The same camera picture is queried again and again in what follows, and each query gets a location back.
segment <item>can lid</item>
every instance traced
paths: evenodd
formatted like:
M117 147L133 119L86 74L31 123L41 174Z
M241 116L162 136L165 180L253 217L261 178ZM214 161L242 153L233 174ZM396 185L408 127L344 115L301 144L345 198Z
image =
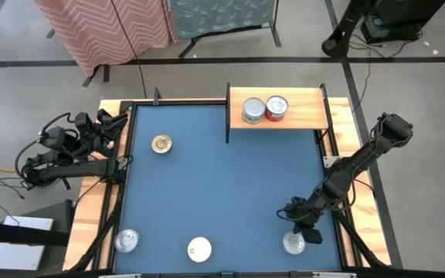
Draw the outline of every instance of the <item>can lid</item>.
M189 243L188 253L190 259L196 263L205 262L212 252L210 241L203 236L197 236Z
M305 250L305 239L301 233L287 232L283 237L283 247L291 255L298 255Z
M263 112L266 110L266 105L261 99L251 97L243 103L243 110L245 114L249 116L258 117L263 115Z
M140 235L133 229L125 229L116 235L114 246L116 250L122 253L133 251L138 244Z
M287 110L287 101L284 97L273 96L267 100L267 109L276 114L282 114Z
M152 149L159 153L165 153L171 149L173 142L168 135L158 135L152 139Z

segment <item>wooden shelf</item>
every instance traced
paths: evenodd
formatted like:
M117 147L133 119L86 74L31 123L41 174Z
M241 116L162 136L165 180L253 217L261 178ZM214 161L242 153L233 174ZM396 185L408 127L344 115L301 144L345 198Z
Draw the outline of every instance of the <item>wooden shelf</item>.
M320 88L250 88L230 87L229 89L230 128L240 129L326 129L324 100ZM258 124L248 124L242 118L243 103L251 97L258 97L264 103L271 96L282 96L288 102L284 119L272 122L265 117Z

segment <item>silver can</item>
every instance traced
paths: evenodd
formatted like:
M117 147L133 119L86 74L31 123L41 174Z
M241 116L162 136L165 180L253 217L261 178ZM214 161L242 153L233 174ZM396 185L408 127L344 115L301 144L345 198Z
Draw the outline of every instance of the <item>silver can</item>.
M117 234L114 239L114 247L121 253L129 253L135 249L140 241L140 235L133 229L125 229Z
M266 105L256 97L251 97L243 103L243 119L248 124L258 124L263 119Z
M269 97L266 104L266 118L270 121L283 120L287 107L287 100L284 97Z
M291 255L298 255L305 250L305 239L301 233L287 232L283 237L283 247Z

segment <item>tin can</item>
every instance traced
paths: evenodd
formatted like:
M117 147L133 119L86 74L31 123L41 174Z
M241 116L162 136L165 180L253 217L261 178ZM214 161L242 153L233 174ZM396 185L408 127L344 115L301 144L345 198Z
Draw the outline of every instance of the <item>tin can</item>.
M190 259L196 263L205 262L212 253L210 241L203 236L197 236L189 243L188 253Z
M152 150L158 154L168 154L173 147L173 141L168 135L158 135L152 139Z
M301 233L287 232L283 237L283 247L291 255L298 255L305 250L305 239Z
M263 119L266 105L256 97L251 97L243 103L243 119L248 124L258 124Z
M140 241L140 235L132 229L125 229L117 234L114 239L114 247L121 253L129 253L135 249Z
M270 121L283 120L287 106L287 101L284 97L269 97L266 104L266 118Z

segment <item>can with red label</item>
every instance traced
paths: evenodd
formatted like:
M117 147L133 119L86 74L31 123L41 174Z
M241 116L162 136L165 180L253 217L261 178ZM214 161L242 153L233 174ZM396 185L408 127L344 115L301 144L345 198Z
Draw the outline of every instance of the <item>can with red label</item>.
M287 106L287 101L284 97L269 97L266 104L266 118L270 121L283 120Z

